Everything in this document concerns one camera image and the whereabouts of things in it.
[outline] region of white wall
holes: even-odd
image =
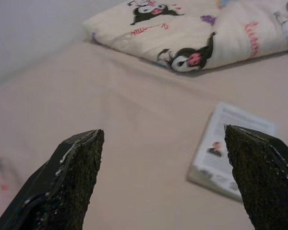
[[[123,0],[0,0],[0,81],[84,38],[82,21]]]

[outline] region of bed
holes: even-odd
[[[77,43],[0,84],[0,154],[24,181],[65,138],[105,144],[84,229],[253,229],[239,202],[186,181],[218,102],[278,123],[288,144],[288,53],[196,78]]]

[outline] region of printed photo of person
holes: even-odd
[[[222,149],[222,143],[219,141],[216,141],[212,144],[213,148],[207,149],[207,153],[213,154],[217,157],[222,157],[223,152],[221,151]]]

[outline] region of beige bed sheet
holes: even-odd
[[[0,154],[25,180],[63,139],[102,128],[85,230],[251,230],[242,204],[185,180],[219,101],[277,122],[288,144],[288,54],[188,78],[78,43],[0,85]]]

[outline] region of booklet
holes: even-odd
[[[245,127],[274,136],[276,123],[220,102],[206,127],[187,178],[219,194],[241,201],[224,140],[226,125]]]

